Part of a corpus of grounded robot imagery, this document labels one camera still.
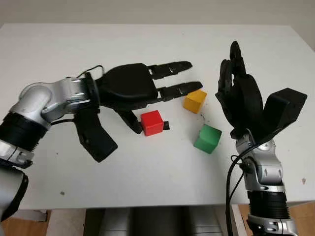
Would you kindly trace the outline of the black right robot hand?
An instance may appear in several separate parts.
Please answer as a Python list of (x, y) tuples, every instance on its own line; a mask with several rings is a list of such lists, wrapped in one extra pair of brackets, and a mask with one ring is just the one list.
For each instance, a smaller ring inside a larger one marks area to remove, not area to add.
[(239, 139), (248, 130), (256, 130), (262, 117), (263, 103), (256, 80), (246, 72), (237, 41), (232, 42), (229, 56), (230, 59), (224, 59), (220, 65), (216, 98), (233, 126), (231, 138)]

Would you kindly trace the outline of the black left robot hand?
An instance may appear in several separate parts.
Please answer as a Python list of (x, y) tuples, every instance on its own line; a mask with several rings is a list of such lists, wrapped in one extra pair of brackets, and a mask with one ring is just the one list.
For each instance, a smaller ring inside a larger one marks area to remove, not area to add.
[(96, 79), (100, 105), (113, 109), (137, 134), (143, 131), (134, 110), (149, 104), (186, 96), (203, 87), (199, 81), (156, 88), (154, 80), (177, 75), (192, 68), (189, 61), (147, 66), (143, 63), (114, 67)]

